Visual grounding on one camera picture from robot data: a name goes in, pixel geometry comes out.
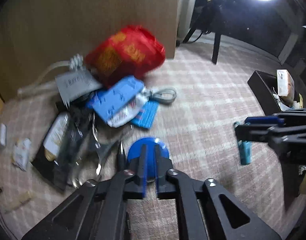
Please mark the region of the blue round lid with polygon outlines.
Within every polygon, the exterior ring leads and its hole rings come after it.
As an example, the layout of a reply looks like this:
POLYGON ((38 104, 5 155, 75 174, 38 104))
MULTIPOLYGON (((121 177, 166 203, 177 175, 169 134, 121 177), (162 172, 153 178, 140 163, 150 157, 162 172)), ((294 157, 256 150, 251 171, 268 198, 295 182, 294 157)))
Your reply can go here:
POLYGON ((127 157, 127 165, 130 163, 132 159, 138 158, 141 155, 141 148, 143 145, 146 145, 147 148, 147 159, 146 159, 146 165, 147 165, 147 176, 146 176, 146 181, 148 183, 152 183, 156 179, 155 175, 155 170, 154 170, 154 165, 155 165, 155 153, 154 149, 155 146, 158 146, 160 148, 160 154, 162 157, 165 158, 170 158, 169 156, 169 150, 164 142, 162 142, 158 138, 153 138, 153 137, 146 137, 146 138, 141 138, 137 141, 135 141, 128 152, 128 157, 127 157))

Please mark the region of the small white wrapper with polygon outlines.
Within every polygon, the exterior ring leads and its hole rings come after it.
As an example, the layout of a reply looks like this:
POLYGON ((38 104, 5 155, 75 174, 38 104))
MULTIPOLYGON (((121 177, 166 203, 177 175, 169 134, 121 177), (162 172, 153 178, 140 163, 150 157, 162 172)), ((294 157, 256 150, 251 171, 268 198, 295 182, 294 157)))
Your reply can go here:
POLYGON ((16 141, 14 144, 12 163, 22 171, 27 170, 31 143, 32 142, 29 138, 25 138, 23 140, 16 141))

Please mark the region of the white orange tissue pack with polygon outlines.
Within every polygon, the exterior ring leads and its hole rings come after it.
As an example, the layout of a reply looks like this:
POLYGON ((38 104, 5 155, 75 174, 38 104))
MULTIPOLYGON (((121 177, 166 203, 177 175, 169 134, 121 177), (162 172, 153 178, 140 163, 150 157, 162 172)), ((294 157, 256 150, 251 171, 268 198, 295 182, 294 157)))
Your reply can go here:
POLYGON ((294 100, 294 80, 286 69, 278 69, 276 71, 278 96, 287 100, 294 100))

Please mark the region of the white printed pouch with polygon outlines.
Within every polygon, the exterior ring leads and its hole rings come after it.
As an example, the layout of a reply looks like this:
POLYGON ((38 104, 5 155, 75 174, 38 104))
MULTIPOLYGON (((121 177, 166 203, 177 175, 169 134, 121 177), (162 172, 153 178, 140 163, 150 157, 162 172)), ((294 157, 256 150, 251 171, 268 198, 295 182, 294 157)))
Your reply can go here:
POLYGON ((148 102, 149 98, 139 93, 125 107, 116 113, 107 124, 112 128, 118 128, 134 119, 142 107, 148 102))

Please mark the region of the black foil packet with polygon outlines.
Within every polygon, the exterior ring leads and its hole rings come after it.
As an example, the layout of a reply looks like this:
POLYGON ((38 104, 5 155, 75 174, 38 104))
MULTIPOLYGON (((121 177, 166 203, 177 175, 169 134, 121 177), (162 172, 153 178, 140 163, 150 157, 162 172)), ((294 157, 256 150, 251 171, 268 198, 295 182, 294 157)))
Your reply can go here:
POLYGON ((66 189, 78 152, 91 131, 93 116, 94 111, 89 108, 59 113, 30 162, 58 191, 66 189))

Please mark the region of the small white box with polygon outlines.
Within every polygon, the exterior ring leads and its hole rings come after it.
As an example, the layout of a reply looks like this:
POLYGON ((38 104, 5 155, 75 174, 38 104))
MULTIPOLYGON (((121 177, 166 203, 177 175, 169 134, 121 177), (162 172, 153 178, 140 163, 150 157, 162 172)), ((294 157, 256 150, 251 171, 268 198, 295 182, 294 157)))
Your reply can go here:
POLYGON ((7 145, 7 127, 5 124, 0 124, 0 152, 7 145))

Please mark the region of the blue plastic clothespin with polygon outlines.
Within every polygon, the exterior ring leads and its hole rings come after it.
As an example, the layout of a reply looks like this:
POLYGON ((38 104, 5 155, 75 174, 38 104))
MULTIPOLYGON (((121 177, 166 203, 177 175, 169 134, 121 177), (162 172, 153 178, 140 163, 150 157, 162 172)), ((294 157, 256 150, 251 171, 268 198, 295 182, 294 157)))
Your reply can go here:
POLYGON ((241 165, 249 165, 252 162, 252 143, 250 141, 237 141, 241 165))

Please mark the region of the grey paper packet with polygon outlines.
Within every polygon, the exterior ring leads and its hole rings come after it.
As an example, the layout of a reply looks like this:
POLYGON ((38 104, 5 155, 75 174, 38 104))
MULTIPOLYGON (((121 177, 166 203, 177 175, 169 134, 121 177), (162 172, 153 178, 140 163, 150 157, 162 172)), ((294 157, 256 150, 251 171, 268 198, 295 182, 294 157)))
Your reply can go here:
POLYGON ((103 86, 88 70, 66 72, 58 75, 55 82, 65 105, 103 86))

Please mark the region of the black storage box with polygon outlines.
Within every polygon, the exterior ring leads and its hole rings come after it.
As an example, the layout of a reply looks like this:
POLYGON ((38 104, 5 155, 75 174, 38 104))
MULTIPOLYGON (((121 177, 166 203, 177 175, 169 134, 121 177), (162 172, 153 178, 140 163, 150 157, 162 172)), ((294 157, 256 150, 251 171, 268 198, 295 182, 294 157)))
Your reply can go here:
POLYGON ((306 112, 306 103, 300 93, 295 90, 294 100, 278 96, 276 74, 268 74, 256 70, 247 81, 265 115, 273 115, 285 111, 306 112))

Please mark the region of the red fabric bag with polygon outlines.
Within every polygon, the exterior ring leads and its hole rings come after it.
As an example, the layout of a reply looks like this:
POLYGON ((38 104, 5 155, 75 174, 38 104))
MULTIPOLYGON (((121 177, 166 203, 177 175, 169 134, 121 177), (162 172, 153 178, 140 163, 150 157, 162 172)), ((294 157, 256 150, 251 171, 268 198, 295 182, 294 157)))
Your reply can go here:
POLYGON ((84 62, 97 70, 100 82, 111 87, 126 76, 141 79, 165 61, 165 48, 140 25, 128 25, 88 53, 84 62))

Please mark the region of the black chair leg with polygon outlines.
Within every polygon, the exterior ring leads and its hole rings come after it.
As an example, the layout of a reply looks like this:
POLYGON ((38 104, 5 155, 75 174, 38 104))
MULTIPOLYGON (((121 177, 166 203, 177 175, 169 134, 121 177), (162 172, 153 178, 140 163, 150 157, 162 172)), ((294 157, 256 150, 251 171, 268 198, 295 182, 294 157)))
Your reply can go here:
POLYGON ((215 33, 214 46, 213 46, 212 59, 211 59, 213 64, 217 64, 219 50, 220 50, 220 42, 221 42, 221 34, 215 33))

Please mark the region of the blue ribbed packet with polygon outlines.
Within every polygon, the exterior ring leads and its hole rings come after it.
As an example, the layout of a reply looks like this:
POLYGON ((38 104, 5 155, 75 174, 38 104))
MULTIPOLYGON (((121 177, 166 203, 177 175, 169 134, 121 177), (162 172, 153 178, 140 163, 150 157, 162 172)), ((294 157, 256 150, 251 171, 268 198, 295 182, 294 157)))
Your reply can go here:
POLYGON ((154 118, 157 113, 159 103, 156 101, 148 101, 137 114, 137 116, 131 120, 131 124, 144 128, 150 129, 153 125, 154 118))

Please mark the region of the wooden cabinet panel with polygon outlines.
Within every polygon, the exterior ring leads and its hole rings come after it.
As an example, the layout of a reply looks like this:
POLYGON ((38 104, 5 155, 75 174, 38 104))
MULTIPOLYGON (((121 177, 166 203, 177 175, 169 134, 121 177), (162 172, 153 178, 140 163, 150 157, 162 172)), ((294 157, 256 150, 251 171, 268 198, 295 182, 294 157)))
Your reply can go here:
POLYGON ((0 10, 0 94, 15 97, 53 62, 86 55, 127 25, 174 56, 178 0, 7 0, 0 10))

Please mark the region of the light blue flat card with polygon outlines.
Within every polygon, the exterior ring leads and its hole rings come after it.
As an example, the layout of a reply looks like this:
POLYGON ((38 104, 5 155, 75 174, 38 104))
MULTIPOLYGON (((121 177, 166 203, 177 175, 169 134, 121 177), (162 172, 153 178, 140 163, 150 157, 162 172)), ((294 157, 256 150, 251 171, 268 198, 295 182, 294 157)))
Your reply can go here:
POLYGON ((117 82, 98 101, 92 109, 104 122, 108 122, 115 114, 125 107, 144 88, 144 83, 134 76, 127 76, 117 82))

